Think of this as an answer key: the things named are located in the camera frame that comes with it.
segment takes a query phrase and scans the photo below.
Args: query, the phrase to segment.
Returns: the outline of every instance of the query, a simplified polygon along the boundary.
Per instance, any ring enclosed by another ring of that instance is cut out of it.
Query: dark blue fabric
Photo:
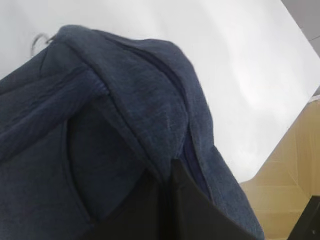
[[[170,68],[184,96],[168,73],[124,45]],[[179,48],[63,27],[44,51],[0,81],[1,239],[81,235],[125,199],[145,168],[165,183],[188,129],[197,160],[189,168],[199,167],[200,189],[264,239],[214,146],[210,111]]]

